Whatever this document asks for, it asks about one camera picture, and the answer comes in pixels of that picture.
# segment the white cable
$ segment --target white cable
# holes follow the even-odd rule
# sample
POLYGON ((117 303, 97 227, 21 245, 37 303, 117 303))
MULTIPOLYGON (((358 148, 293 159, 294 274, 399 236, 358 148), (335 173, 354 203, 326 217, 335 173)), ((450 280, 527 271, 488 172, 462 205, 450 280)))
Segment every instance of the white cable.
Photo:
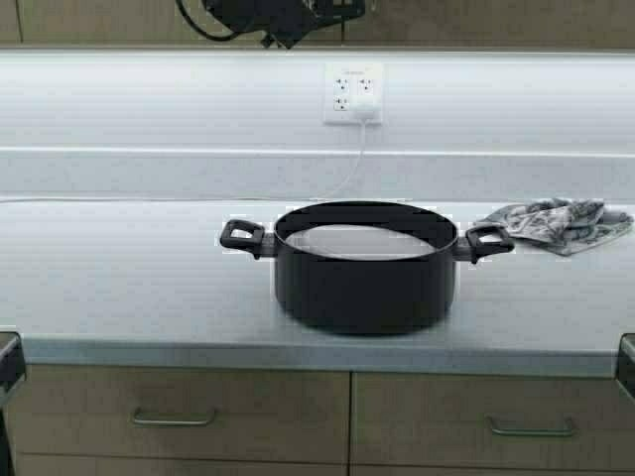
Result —
POLYGON ((330 198, 333 195, 344 189, 350 181, 355 177, 361 161, 364 158, 366 152, 366 120, 360 120, 360 144, 359 153, 355 159, 355 164, 352 170, 346 176, 344 181, 340 183, 336 188, 320 197, 306 198, 306 197, 292 197, 292 196, 229 196, 226 198, 210 198, 210 197, 156 197, 156 196, 130 196, 130 197, 95 197, 95 196, 30 196, 30 197, 14 197, 14 198, 0 198, 0 204, 2 203, 37 203, 37 202, 53 202, 53 203, 118 203, 118 202, 130 202, 130 203, 153 203, 153 202, 193 202, 193 201, 323 201, 326 198, 330 198))
POLYGON ((359 123, 359 153, 357 154, 357 158, 355 159, 355 164, 353 168, 348 173, 348 176, 344 179, 342 183, 340 183, 336 188, 331 190, 329 193, 321 197, 312 198, 312 200, 324 200, 325 198, 331 198, 336 195, 338 192, 342 191, 346 186, 350 183, 350 181, 355 177, 357 171, 359 170, 359 166, 361 165, 361 161, 364 158, 364 153, 366 152, 366 124, 367 121, 363 120, 359 123))

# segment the kitchen counter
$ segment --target kitchen counter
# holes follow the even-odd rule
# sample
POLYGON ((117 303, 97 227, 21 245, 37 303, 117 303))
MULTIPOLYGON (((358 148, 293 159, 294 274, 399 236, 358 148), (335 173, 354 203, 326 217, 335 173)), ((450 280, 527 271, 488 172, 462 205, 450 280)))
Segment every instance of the kitchen counter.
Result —
MULTIPOLYGON (((416 204, 462 231, 501 205, 416 204)), ((0 324, 22 333, 31 364, 601 378, 635 332, 635 234, 569 259, 519 245, 461 263, 448 318, 415 334, 306 328, 276 302, 272 261, 218 244, 229 218, 271 228, 301 205, 4 203, 0 324)))

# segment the pot handle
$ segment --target pot handle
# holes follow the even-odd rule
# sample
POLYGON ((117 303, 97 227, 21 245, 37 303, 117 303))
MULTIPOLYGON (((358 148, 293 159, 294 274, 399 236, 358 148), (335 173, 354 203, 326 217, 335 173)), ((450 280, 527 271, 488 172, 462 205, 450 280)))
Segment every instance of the pot handle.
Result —
POLYGON ((229 220, 220 235, 220 244, 230 250, 251 253, 256 260, 261 257, 273 258, 276 256, 273 234, 265 233, 264 226, 251 221, 229 220), (251 236, 248 238, 232 236, 236 230, 246 231, 251 236))
POLYGON ((476 226, 465 233, 464 238, 460 238, 454 249, 454 257, 458 261, 470 261, 472 264, 490 255, 500 253, 511 253, 514 251, 514 242, 505 227, 498 223, 476 226), (500 241, 487 243, 481 238, 488 235, 497 235, 500 241))

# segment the black cord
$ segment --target black cord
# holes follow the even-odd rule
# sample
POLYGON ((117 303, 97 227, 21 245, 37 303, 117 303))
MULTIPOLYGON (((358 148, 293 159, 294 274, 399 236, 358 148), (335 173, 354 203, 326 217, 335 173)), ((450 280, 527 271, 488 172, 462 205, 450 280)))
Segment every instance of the black cord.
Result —
POLYGON ((240 35, 242 35, 242 33, 236 33, 236 32, 231 33, 230 35, 226 35, 224 37, 211 35, 210 33, 206 32, 203 28, 201 28, 197 22, 194 21, 194 19, 190 16, 190 13, 188 13, 188 9, 183 4, 183 0, 176 0, 176 2, 177 2, 177 7, 179 7, 179 11, 181 12, 181 15, 186 20, 188 25, 190 25, 190 27, 202 37, 208 40, 212 40, 213 42, 230 42, 238 38, 240 35))

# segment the electrical outlet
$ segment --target electrical outlet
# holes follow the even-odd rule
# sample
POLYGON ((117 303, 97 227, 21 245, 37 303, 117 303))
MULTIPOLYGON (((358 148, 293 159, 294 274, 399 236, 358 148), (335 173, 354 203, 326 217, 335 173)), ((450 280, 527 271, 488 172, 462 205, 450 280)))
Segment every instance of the electrical outlet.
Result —
POLYGON ((383 121, 384 65, 381 63, 329 63, 326 65, 324 123, 358 124, 353 114, 356 101, 378 105, 375 119, 383 121))
POLYGON ((336 96, 333 101, 333 110, 338 112, 345 112, 350 109, 350 103, 346 96, 336 96))

